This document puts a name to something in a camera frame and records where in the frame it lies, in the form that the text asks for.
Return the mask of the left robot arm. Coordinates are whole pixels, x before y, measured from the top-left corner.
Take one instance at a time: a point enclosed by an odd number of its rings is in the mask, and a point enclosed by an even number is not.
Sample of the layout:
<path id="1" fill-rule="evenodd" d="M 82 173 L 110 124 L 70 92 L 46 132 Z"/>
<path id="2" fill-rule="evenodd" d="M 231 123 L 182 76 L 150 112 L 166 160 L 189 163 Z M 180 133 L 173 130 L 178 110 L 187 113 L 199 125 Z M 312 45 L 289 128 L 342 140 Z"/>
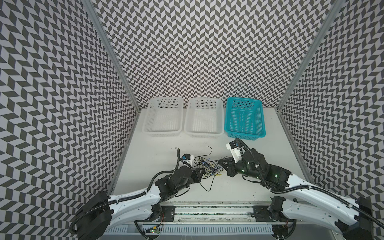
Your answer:
<path id="1" fill-rule="evenodd" d="M 107 230 L 133 222 L 147 240 L 154 240 L 166 222 L 173 222 L 175 207 L 162 206 L 163 202 L 180 197 L 192 184 L 199 184 L 205 169 L 192 167 L 192 155 L 180 155 L 172 170 L 155 174 L 149 186 L 122 195 L 100 192 L 84 204 L 75 214 L 69 232 L 79 240 L 97 240 Z"/>

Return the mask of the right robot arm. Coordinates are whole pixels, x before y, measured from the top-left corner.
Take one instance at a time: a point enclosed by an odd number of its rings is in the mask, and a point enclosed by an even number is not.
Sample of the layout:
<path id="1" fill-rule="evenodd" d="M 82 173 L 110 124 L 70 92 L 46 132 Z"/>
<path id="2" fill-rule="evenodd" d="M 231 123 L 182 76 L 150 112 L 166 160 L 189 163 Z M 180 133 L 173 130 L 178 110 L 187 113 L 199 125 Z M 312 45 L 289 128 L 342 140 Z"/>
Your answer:
<path id="1" fill-rule="evenodd" d="M 272 221 L 303 220 L 342 234 L 346 240 L 372 240 L 373 226 L 384 227 L 373 217 L 372 203 L 360 197 L 355 200 L 318 187 L 291 171 L 269 164 L 265 156 L 236 138 L 226 145 L 231 157 L 219 164 L 234 177 L 259 184 L 274 194 L 267 207 Z"/>

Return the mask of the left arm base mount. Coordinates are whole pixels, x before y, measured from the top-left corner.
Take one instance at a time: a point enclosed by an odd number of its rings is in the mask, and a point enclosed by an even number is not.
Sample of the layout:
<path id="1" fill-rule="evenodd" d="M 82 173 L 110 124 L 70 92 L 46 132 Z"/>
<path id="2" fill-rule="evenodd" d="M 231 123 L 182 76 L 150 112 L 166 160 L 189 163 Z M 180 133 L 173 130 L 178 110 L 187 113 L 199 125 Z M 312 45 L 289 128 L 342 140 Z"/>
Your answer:
<path id="1" fill-rule="evenodd" d="M 175 217 L 175 206 L 152 205 L 152 214 L 148 218 L 150 222 L 173 222 Z"/>

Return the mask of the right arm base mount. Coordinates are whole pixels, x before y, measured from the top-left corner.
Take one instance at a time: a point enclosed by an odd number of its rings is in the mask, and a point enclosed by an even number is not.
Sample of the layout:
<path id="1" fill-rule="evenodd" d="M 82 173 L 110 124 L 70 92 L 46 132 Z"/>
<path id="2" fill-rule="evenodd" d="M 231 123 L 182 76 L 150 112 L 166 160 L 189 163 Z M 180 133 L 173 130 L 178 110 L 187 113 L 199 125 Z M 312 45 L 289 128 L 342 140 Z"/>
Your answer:
<path id="1" fill-rule="evenodd" d="M 256 222 L 286 222 L 286 218 L 281 211 L 274 210 L 270 206 L 253 206 L 252 218 Z"/>

